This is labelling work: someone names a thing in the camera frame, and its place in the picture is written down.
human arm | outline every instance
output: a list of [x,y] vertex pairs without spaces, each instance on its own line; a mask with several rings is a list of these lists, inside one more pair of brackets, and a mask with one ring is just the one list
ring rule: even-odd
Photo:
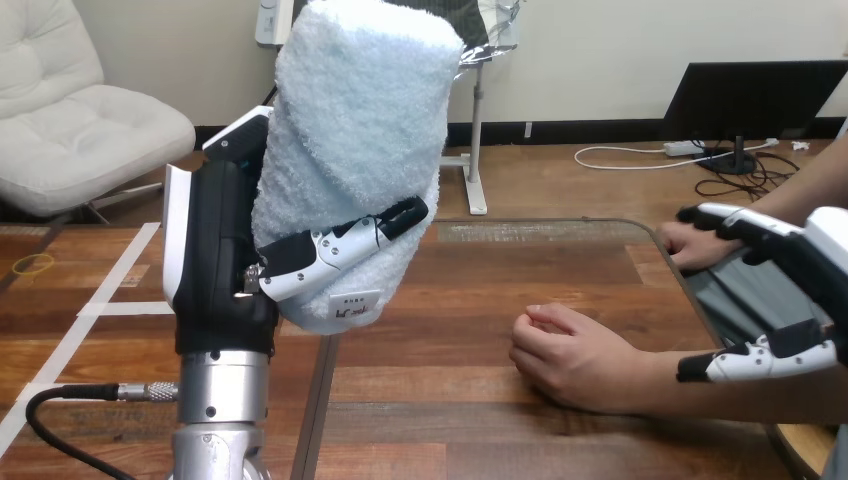
[[[824,205],[848,208],[848,136],[832,143],[810,165],[749,208],[803,225],[813,210]],[[742,246],[679,222],[664,223],[658,234],[681,270],[709,268]]]
[[561,404],[649,416],[765,423],[848,423],[848,369],[734,383],[679,383],[681,358],[644,352],[562,305],[529,307],[513,328],[510,358]]

power strip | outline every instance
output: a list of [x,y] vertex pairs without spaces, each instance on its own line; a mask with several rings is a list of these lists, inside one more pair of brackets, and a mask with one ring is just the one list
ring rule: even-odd
[[[773,147],[777,145],[778,142],[776,138],[766,139],[766,143],[760,147],[747,147],[745,150],[756,150],[757,148],[767,148]],[[665,154],[669,157],[680,157],[683,155],[696,155],[698,153],[704,153],[704,147],[706,144],[702,140],[693,140],[693,141],[683,141],[683,142],[668,142],[663,144],[663,150],[665,150]]]
[[704,152],[704,142],[700,140],[694,140],[693,142],[689,140],[684,142],[668,142],[663,144],[663,150],[665,150],[665,154],[669,157],[695,155]]

fuzzy towel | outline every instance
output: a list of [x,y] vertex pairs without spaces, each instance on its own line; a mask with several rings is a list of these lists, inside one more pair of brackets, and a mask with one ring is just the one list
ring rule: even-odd
[[[427,219],[319,292],[280,303],[322,334],[377,319],[438,199],[447,102],[463,44],[443,19],[378,0],[315,0],[276,65],[268,148],[253,209],[257,247],[378,214],[414,195]],[[379,290],[375,308],[335,318],[329,297]]]

human hand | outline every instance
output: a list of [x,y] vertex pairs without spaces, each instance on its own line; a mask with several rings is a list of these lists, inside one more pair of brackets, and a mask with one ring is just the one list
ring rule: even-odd
[[722,240],[713,231],[698,230],[680,222],[664,223],[657,229],[657,233],[671,254],[671,260],[681,270],[712,267],[742,247],[742,242],[738,240]]
[[515,321],[509,358],[556,402],[600,413],[636,413],[650,356],[600,323],[559,304]]

monitor stand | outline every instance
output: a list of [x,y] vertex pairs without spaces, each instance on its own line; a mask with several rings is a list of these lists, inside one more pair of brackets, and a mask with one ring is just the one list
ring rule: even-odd
[[[700,156],[708,157],[710,155],[720,155],[730,151],[731,150],[727,148],[704,148],[704,154]],[[754,171],[757,162],[753,155],[745,152],[745,139],[742,138],[742,135],[736,136],[736,142],[732,151],[733,153],[726,157],[704,160],[697,164],[711,172],[724,173],[727,175],[744,175]]]

